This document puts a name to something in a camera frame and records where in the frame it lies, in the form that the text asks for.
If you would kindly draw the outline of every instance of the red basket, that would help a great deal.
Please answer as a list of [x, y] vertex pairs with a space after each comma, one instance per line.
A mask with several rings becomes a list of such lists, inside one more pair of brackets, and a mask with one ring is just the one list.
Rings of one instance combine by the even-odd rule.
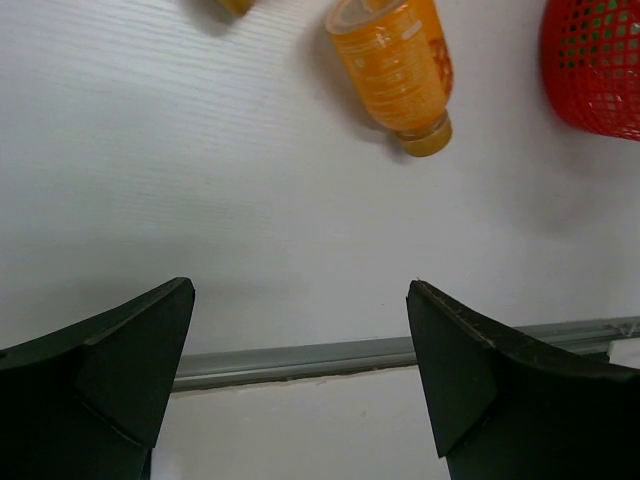
[[640, 0], [549, 0], [541, 60], [564, 121], [640, 140]]

